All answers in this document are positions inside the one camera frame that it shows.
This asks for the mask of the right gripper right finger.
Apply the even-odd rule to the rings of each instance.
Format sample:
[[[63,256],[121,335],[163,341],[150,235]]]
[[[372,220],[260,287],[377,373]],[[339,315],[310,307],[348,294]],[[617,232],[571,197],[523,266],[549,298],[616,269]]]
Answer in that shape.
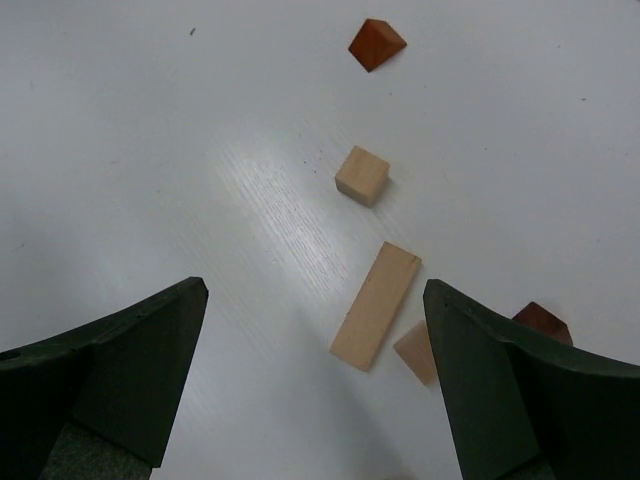
[[[440,279],[423,303],[463,478],[638,478],[638,366],[563,344]]]

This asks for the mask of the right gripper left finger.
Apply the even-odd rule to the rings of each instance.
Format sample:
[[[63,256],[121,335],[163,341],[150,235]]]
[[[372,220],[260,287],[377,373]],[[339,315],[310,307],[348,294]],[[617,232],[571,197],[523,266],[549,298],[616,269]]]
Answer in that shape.
[[[148,479],[171,435],[208,289],[189,277],[1,354],[4,479]]]

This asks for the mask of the light wood triangle block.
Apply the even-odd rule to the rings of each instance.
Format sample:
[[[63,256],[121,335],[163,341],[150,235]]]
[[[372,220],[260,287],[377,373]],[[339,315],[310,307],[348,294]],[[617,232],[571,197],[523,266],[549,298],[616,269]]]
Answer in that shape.
[[[393,348],[423,385],[428,386],[437,379],[437,369],[425,321],[419,322],[408,330],[394,343]]]

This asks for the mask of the long light wood block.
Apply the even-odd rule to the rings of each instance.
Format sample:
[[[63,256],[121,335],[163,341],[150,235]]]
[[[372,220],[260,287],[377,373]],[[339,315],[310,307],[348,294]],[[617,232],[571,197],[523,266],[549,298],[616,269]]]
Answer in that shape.
[[[370,371],[421,265],[419,256],[383,243],[330,353],[359,371]]]

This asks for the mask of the light wood cube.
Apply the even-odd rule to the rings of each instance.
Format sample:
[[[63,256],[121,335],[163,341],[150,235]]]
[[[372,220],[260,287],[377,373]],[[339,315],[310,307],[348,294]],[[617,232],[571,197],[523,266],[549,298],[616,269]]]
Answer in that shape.
[[[372,207],[385,188],[389,170],[386,160],[354,146],[334,177],[336,188],[359,204]]]

